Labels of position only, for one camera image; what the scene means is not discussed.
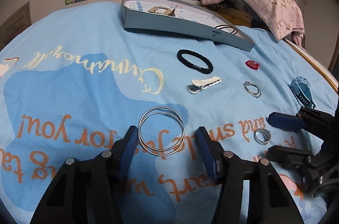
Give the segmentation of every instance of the black hair tie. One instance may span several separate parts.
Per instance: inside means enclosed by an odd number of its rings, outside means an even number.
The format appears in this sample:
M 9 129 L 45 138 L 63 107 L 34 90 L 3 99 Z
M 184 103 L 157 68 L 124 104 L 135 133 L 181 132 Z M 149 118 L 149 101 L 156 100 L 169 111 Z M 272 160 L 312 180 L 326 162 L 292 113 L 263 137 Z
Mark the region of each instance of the black hair tie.
M 184 59 L 184 57 L 182 56 L 183 54 L 192 55 L 202 60 L 208 66 L 208 68 L 203 68 L 203 67 L 197 66 L 189 62 L 188 60 Z M 184 64 L 188 68 L 195 69 L 196 71 L 199 71 L 200 73 L 210 74 L 213 71 L 213 65 L 211 64 L 211 62 L 207 58 L 205 58 L 203 55 L 200 55 L 194 51 L 181 49 L 178 51 L 177 58 L 182 64 Z

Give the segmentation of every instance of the small silver hoop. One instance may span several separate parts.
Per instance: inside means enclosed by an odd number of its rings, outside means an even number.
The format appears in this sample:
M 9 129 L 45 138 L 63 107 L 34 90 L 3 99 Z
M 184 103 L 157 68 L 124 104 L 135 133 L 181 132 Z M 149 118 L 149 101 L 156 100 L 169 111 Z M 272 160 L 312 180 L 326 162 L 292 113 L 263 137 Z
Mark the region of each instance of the small silver hoop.
M 259 140 L 257 133 L 262 134 L 265 137 L 265 141 Z M 272 133 L 267 129 L 257 129 L 254 132 L 254 139 L 257 141 L 258 144 L 263 145 L 263 146 L 268 144 L 268 142 L 271 140 L 271 137 L 272 137 Z
M 255 88 L 257 89 L 257 92 L 253 92 L 252 90 L 250 90 L 250 89 L 248 88 L 249 85 L 255 87 Z M 248 93 L 250 93 L 253 97 L 259 98 L 259 97 L 261 96 L 261 90 L 260 90 L 260 88 L 259 88 L 256 84 L 254 84 L 254 83 L 252 83 L 252 82 L 244 82 L 244 88 L 245 88 L 246 91 L 247 91 Z
M 149 112 L 153 111 L 153 110 L 156 110 L 156 109 L 166 109 L 166 110 L 169 110 L 169 111 L 172 111 L 173 113 L 175 113 L 177 115 L 174 116 L 173 114 L 170 114 L 170 113 L 167 113 L 167 112 L 154 112 L 150 115 L 147 115 Z M 154 115 L 154 114 L 163 114 L 163 115 L 167 115 L 167 116 L 170 116 L 172 118 L 174 118 L 180 125 L 181 127 L 181 130 L 182 130 L 182 134 L 181 134 L 181 137 L 179 139 L 179 141 L 172 147 L 170 148 L 166 148 L 166 149 L 157 149 L 157 148 L 153 148 L 151 147 L 150 145 L 148 145 L 144 139 L 142 138 L 141 136 L 141 126 L 142 124 L 147 120 L 148 117 Z M 176 151 L 178 151 L 182 145 L 184 144 L 184 140 L 185 140 L 185 130 L 184 130 L 184 124 L 183 124 L 183 121 L 182 121 L 182 118 L 181 116 L 179 115 L 179 113 L 177 113 L 175 110 L 169 108 L 169 107 L 165 107 L 165 106 L 157 106 L 157 107 L 153 107 L 151 109 L 149 109 L 145 114 L 143 114 L 143 116 L 141 117 L 140 121 L 139 121 L 139 128 L 138 128 L 138 138 L 139 138 L 139 141 L 140 141 L 140 144 L 141 146 L 148 152 L 148 153 L 151 153 L 153 155 L 156 155 L 156 156 L 168 156 L 168 155 L 171 155 L 173 153 L 175 153 Z M 166 154 L 158 154 L 158 153 L 155 153 L 153 151 L 157 151 L 157 152 L 165 152 L 165 151 L 169 151 L 171 149 L 175 149 L 174 151 L 170 152 L 170 153 L 166 153 Z

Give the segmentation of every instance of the bed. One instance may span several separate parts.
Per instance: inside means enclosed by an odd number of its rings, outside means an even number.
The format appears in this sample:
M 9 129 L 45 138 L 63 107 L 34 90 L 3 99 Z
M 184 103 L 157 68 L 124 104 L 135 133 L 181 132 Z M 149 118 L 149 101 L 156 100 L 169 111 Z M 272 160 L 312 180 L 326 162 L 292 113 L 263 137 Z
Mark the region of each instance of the bed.
M 119 195 L 126 224 L 211 222 L 220 186 L 207 177 L 197 150 L 194 131 L 200 126 L 225 150 L 247 160 L 258 161 L 278 144 L 317 153 L 319 139 L 276 129 L 266 118 L 273 111 L 298 112 L 289 89 L 297 76 L 309 81 L 316 109 L 332 115 L 335 90 L 286 42 L 261 29 L 240 28 L 255 40 L 251 52 L 165 32 L 126 31 L 121 5 L 97 2 L 54 12 L 18 35 L 0 52 L 0 198 L 15 220 L 30 222 L 67 158 L 95 157 L 155 106 L 181 115 L 186 138 L 168 157 L 153 156 L 138 145 Z M 184 66 L 176 57 L 180 49 L 204 55 L 213 72 L 203 75 Z M 258 62 L 259 69 L 247 67 L 247 60 Z M 222 82 L 197 95 L 187 91 L 192 79 L 212 76 Z M 262 96 L 247 93 L 245 81 L 257 84 Z M 266 146 L 254 140 L 258 127 L 272 132 Z M 143 127 L 145 140 L 160 148 L 172 146 L 180 133 L 167 116 L 154 116 Z M 326 202 L 304 195 L 302 178 L 273 164 L 304 222 L 318 223 Z M 245 183 L 243 223 L 248 192 Z

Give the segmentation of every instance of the pink cloth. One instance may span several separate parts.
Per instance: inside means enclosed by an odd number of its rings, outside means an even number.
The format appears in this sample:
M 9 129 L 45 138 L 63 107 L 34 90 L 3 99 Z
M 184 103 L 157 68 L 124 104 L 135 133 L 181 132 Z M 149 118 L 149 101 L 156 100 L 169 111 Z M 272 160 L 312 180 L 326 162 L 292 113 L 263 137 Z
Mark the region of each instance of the pink cloth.
M 202 5 L 220 3 L 223 0 L 201 0 Z M 244 0 L 266 23 L 277 41 L 291 34 L 301 46 L 305 34 L 302 13 L 294 0 Z

